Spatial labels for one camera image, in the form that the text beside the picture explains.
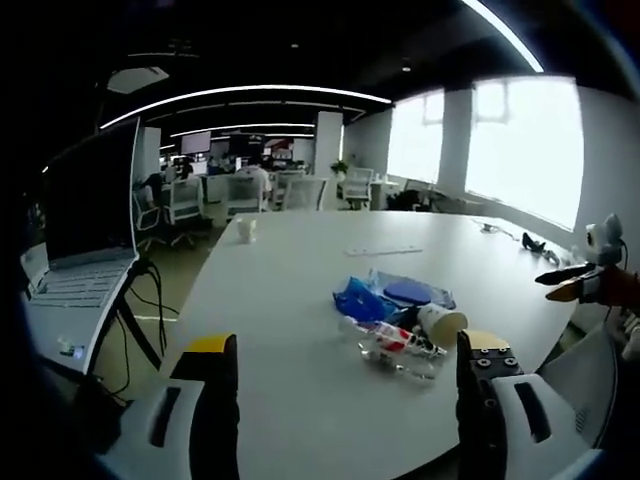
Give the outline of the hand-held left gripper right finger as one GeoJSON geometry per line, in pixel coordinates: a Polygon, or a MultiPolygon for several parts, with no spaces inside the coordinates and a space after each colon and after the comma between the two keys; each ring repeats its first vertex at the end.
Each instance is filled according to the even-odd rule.
{"type": "Polygon", "coordinates": [[[459,479],[594,479],[603,451],[542,377],[527,374],[506,341],[457,333],[459,479]]]}

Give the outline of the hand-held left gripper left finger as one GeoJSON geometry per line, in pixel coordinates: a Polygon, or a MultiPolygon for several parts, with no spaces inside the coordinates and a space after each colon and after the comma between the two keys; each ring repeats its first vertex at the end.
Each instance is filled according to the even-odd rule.
{"type": "Polygon", "coordinates": [[[127,407],[100,461],[118,479],[237,479],[237,339],[201,337],[127,407]]]}

